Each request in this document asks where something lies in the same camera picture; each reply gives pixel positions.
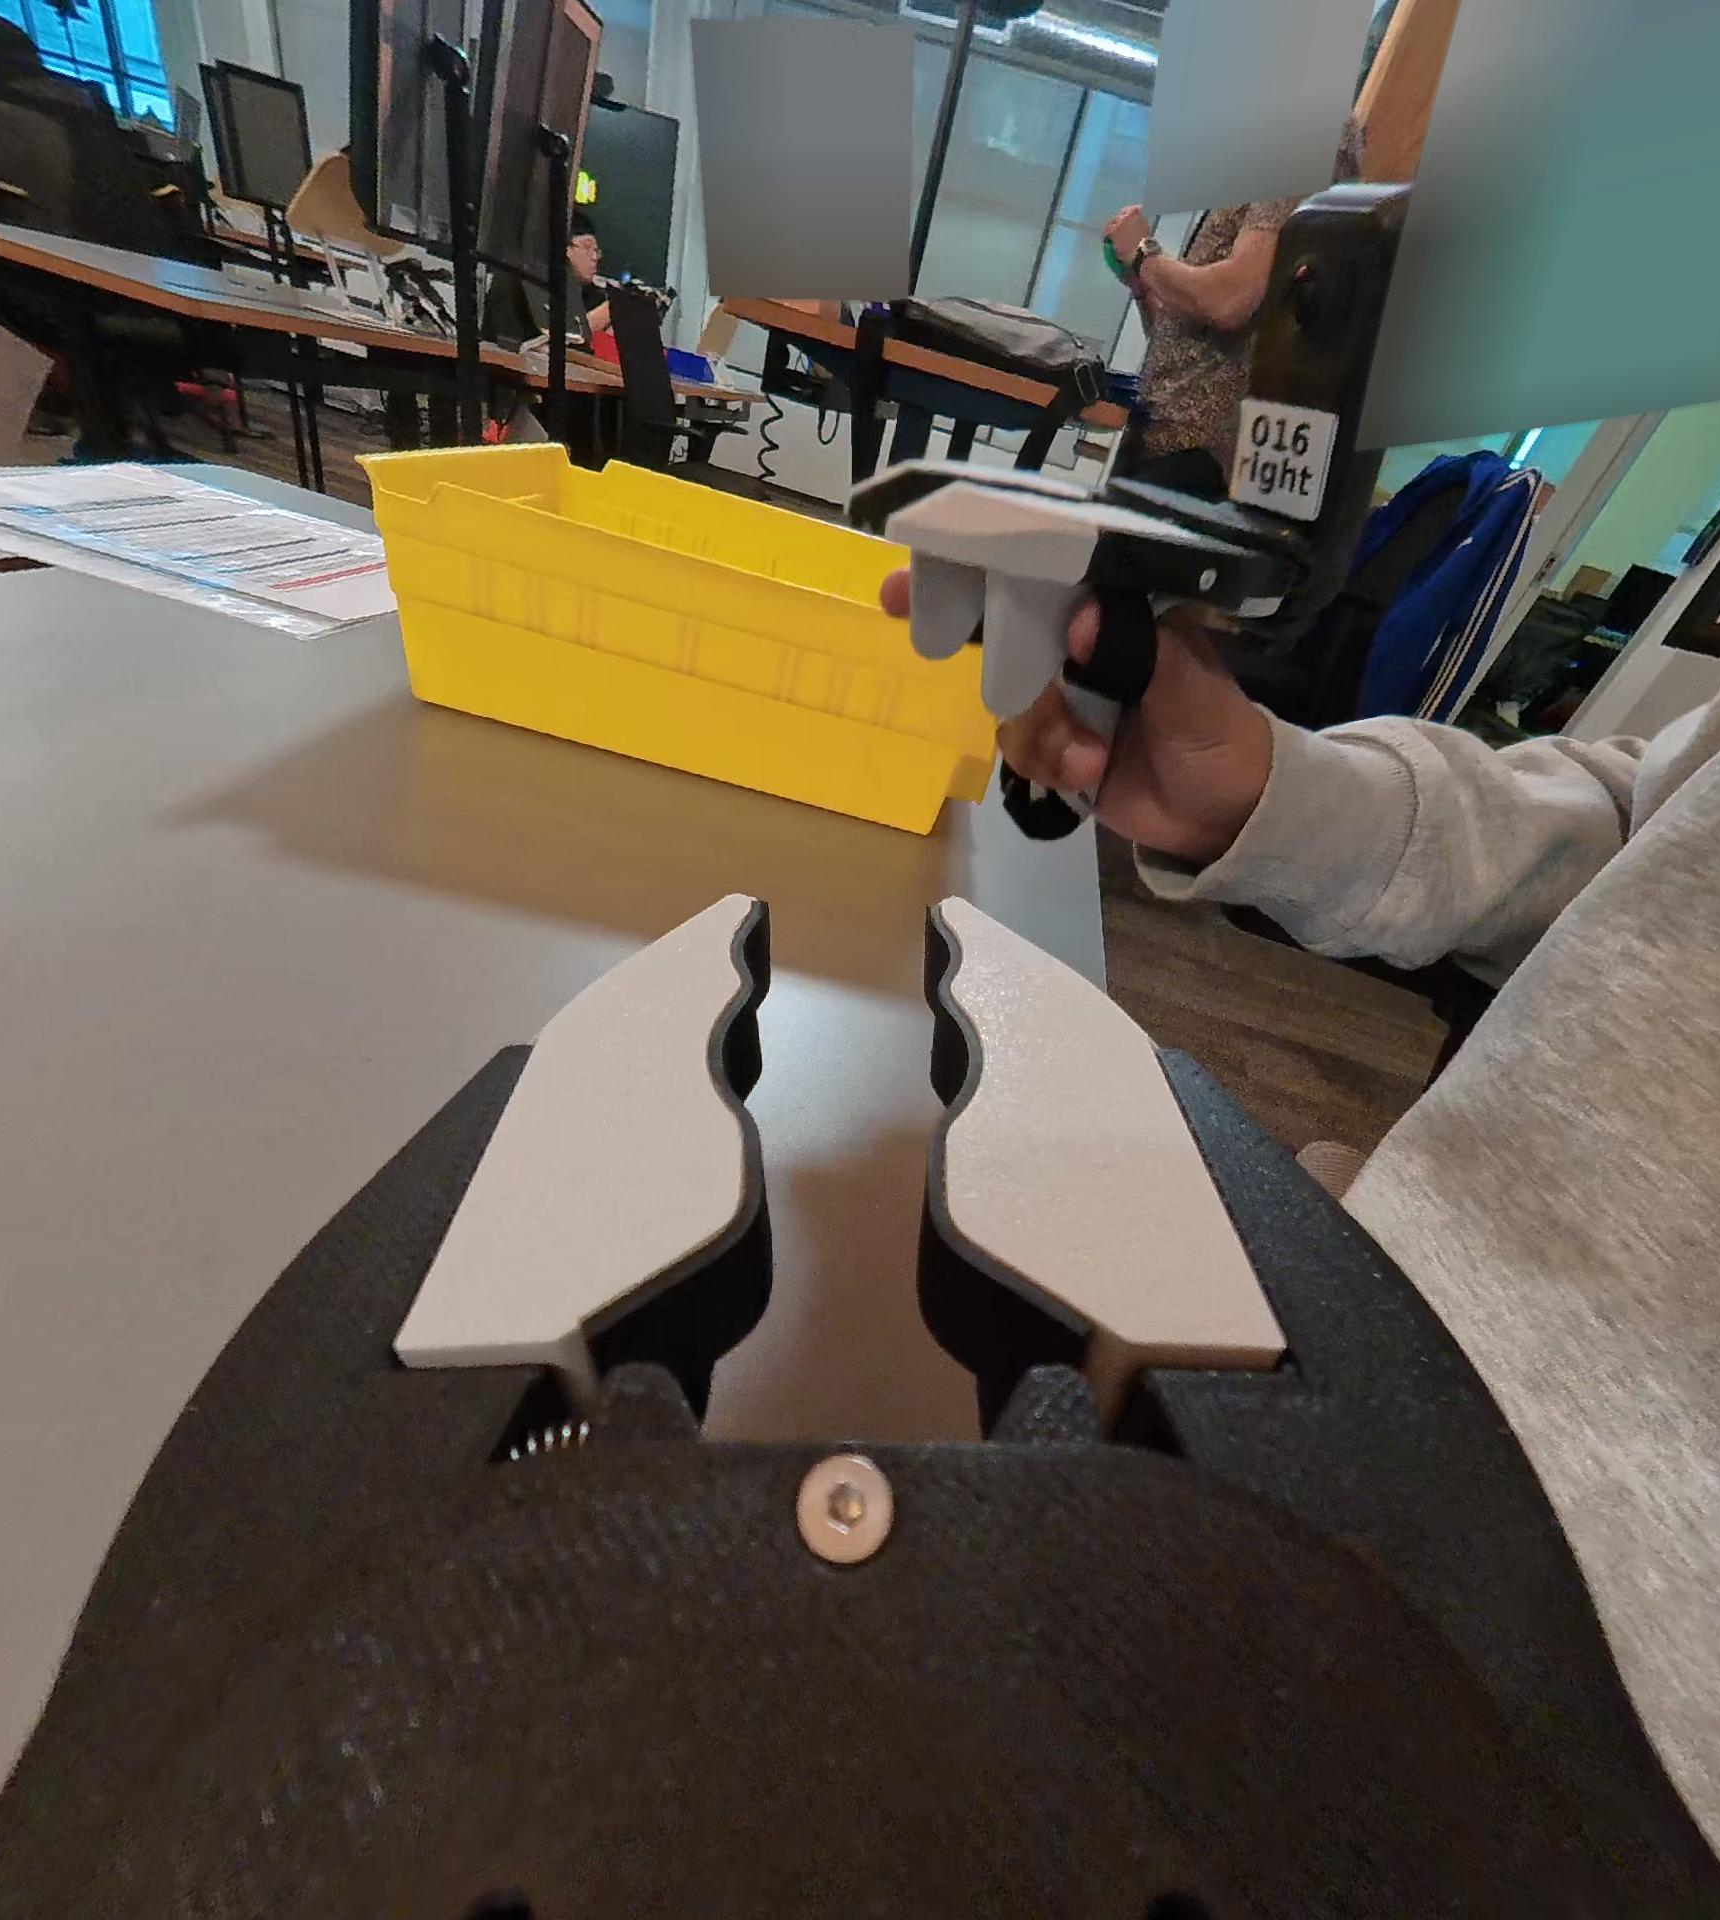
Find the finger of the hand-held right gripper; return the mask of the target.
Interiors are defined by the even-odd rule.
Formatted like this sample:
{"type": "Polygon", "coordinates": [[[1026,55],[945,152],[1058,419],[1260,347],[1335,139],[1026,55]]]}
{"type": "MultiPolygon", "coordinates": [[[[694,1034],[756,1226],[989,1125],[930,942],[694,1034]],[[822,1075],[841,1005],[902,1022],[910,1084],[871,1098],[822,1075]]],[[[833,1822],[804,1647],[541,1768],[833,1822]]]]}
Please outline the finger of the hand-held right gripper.
{"type": "Polygon", "coordinates": [[[1088,501],[1088,486],[1028,468],[988,468],[970,461],[896,461],[854,481],[848,491],[848,524],[856,530],[886,530],[889,519],[948,486],[1054,501],[1088,501]]]}
{"type": "Polygon", "coordinates": [[[1085,506],[996,488],[935,488],[896,506],[883,535],[910,555],[910,632],[949,660],[973,629],[988,664],[1062,664],[1099,528],[1085,506]]]}

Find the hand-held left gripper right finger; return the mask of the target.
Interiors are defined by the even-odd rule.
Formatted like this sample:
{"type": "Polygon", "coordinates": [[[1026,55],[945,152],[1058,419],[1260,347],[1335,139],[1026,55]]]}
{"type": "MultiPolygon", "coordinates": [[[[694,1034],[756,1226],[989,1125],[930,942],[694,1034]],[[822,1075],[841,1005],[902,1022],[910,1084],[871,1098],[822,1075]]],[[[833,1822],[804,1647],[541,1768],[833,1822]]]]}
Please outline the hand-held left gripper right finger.
{"type": "Polygon", "coordinates": [[[1268,1373],[1287,1340],[1149,1035],[965,898],[926,921],[922,1317],[982,1388],[1036,1365],[1268,1373]]]}

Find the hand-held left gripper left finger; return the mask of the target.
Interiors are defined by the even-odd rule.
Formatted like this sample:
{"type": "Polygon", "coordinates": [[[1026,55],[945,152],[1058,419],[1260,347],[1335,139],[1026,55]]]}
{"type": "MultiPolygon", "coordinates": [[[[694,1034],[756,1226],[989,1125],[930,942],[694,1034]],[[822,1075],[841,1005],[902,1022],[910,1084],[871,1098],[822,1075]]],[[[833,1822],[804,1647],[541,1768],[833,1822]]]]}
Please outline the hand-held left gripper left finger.
{"type": "Polygon", "coordinates": [[[546,1022],[392,1335],[401,1365],[599,1373],[599,1338],[745,1241],[768,948],[768,906],[725,894],[546,1022]]]}

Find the yellow plastic bin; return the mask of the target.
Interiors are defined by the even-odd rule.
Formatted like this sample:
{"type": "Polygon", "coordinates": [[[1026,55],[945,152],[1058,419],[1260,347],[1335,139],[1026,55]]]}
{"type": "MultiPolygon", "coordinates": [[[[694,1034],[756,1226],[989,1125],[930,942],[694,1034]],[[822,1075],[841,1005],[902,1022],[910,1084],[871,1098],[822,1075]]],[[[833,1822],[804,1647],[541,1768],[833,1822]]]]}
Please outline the yellow plastic bin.
{"type": "Polygon", "coordinates": [[[359,461],[424,706],[915,835],[988,793],[977,655],[879,603],[902,545],[558,444],[359,461]]]}

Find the person's right forearm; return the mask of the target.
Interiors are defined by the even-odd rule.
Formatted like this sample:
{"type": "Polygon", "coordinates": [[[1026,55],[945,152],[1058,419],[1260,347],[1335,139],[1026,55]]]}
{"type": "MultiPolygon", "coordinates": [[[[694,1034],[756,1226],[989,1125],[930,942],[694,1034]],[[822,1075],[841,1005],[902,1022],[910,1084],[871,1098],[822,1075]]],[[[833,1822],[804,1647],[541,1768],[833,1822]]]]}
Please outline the person's right forearm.
{"type": "Polygon", "coordinates": [[[1251,909],[1318,955],[1452,960],[1490,984],[1616,857],[1677,752],[1674,725],[1506,748],[1410,718],[1268,730],[1272,765],[1230,850],[1183,862],[1135,845],[1145,888],[1251,909]]]}

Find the orange-edged standing desk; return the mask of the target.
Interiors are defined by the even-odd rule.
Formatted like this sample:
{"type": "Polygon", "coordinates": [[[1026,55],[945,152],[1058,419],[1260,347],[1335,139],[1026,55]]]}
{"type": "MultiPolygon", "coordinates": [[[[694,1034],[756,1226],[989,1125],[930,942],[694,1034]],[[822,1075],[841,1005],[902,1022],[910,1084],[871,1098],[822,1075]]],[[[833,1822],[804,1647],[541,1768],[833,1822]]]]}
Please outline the orange-edged standing desk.
{"type": "Polygon", "coordinates": [[[868,308],[854,324],[832,302],[716,299],[708,332],[728,324],[764,329],[759,389],[769,398],[806,400],[806,379],[791,372],[791,354],[826,367],[848,398],[849,475],[869,477],[877,465],[920,461],[937,419],[949,421],[944,457],[965,463],[984,428],[1024,433],[1015,465],[1040,470],[1063,428],[1117,431],[1130,412],[1106,396],[1103,379],[1063,388],[1004,365],[928,347],[896,335],[886,306],[868,308]]]}

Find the grey desk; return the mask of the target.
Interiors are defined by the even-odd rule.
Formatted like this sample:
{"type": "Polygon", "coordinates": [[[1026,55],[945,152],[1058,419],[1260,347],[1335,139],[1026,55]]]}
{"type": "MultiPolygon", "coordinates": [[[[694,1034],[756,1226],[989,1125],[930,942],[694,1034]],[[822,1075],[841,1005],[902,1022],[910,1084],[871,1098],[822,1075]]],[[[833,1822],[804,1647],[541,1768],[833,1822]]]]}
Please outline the grey desk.
{"type": "Polygon", "coordinates": [[[975,1430],[914,1294],[928,907],[1106,984],[1091,832],[874,827],[418,701],[398,621],[293,637],[0,574],[0,1785],[181,1406],[488,1060],[725,894],[768,899],[776,1287],[723,1442],[975,1430]]]}

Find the wooden-edged background desk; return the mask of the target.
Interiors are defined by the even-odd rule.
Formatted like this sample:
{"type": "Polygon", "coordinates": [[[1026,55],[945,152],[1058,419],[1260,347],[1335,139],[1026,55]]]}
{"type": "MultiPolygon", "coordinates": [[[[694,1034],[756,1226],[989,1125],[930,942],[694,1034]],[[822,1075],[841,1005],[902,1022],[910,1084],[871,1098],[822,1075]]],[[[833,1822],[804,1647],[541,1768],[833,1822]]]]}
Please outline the wooden-edged background desk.
{"type": "Polygon", "coordinates": [[[601,428],[624,394],[599,364],[566,358],[554,369],[491,346],[464,359],[453,337],[358,317],[293,286],[2,221],[0,272],[18,277],[18,293],[55,306],[75,445],[88,463],[140,460],[122,400],[127,374],[116,367],[114,341],[95,332],[104,315],[126,310],[189,327],[211,347],[201,365],[287,389],[296,477],[312,491],[326,488],[318,410],[327,388],[451,401],[489,388],[536,396],[546,433],[584,465],[604,457],[601,428]]]}

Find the person's right hand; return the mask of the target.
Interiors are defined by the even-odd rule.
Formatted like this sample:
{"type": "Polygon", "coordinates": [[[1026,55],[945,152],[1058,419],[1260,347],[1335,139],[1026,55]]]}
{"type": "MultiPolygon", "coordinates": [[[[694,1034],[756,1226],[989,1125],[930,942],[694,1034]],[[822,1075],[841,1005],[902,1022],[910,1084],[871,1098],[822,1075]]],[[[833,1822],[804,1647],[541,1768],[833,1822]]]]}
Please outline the person's right hand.
{"type": "Polygon", "coordinates": [[[1067,798],[1141,852],[1186,867],[1214,863],[1247,824],[1273,769],[1268,712],[1234,681],[1216,633],[1188,610],[1159,611],[1158,655],[1139,701],[1109,739],[1049,684],[996,728],[1015,775],[1067,798]]]}

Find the dark bag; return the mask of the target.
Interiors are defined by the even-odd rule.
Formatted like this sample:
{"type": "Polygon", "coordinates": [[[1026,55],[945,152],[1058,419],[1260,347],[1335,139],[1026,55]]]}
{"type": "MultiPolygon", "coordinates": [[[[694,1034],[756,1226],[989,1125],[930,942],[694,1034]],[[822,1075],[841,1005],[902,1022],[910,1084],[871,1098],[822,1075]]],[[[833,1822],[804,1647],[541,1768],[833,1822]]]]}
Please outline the dark bag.
{"type": "Polygon", "coordinates": [[[973,298],[908,298],[889,308],[892,337],[1056,385],[1101,388],[1106,359],[1088,337],[1028,308],[973,298]]]}

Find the black office chair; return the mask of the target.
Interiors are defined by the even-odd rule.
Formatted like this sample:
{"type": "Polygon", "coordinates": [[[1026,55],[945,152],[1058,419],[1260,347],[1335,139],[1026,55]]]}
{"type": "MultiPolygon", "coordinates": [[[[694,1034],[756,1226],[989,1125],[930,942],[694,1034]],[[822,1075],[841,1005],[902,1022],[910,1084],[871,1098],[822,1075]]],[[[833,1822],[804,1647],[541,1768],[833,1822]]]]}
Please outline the black office chair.
{"type": "Polygon", "coordinates": [[[720,433],[748,430],[756,394],[711,382],[684,394],[666,358],[653,298],[622,283],[608,292],[606,306],[624,382],[608,463],[668,471],[717,491],[750,491],[751,481],[711,463],[711,448],[720,433]]]}

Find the dark flat monitor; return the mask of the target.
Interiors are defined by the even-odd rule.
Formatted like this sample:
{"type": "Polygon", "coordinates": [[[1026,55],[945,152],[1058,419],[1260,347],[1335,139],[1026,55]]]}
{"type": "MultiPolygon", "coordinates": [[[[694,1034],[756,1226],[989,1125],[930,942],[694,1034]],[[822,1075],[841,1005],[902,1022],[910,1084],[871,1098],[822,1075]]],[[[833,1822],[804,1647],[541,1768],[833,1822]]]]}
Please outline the dark flat monitor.
{"type": "Polygon", "coordinates": [[[581,205],[596,230],[601,268],[668,287],[679,122],[664,112],[596,101],[581,147],[581,205]]]}

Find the large black monitor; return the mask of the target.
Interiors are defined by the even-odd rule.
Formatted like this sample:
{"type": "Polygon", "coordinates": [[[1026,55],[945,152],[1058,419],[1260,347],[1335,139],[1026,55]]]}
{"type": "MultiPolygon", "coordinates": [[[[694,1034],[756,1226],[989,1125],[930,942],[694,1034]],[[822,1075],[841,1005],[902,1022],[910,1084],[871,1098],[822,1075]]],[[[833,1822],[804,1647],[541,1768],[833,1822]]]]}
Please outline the large black monitor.
{"type": "Polygon", "coordinates": [[[345,6],[345,161],[365,225],[446,258],[451,251],[446,86],[434,43],[471,55],[465,2],[345,6]]]}
{"type": "Polygon", "coordinates": [[[548,283],[591,108],[604,19],[587,2],[488,2],[481,16],[477,256],[548,283]]]}

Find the small black monitor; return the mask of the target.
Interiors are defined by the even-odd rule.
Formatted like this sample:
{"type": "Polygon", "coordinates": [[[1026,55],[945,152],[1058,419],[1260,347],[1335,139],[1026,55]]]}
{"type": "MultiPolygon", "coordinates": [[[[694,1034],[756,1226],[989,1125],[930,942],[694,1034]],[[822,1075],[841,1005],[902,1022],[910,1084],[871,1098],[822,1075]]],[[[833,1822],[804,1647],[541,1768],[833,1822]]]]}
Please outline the small black monitor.
{"type": "Polygon", "coordinates": [[[234,60],[199,66],[199,93],[225,197],[285,213],[314,165],[306,92],[234,60]]]}

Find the blue-lit window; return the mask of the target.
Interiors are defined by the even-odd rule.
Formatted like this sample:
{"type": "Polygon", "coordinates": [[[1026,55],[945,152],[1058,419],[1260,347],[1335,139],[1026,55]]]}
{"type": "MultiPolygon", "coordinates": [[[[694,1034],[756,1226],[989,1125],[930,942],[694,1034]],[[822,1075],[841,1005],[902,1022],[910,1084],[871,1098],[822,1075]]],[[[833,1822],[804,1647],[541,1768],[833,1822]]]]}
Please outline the blue-lit window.
{"type": "Polygon", "coordinates": [[[119,118],[175,125],[175,93],[154,2],[0,2],[42,63],[102,92],[119,118]]]}

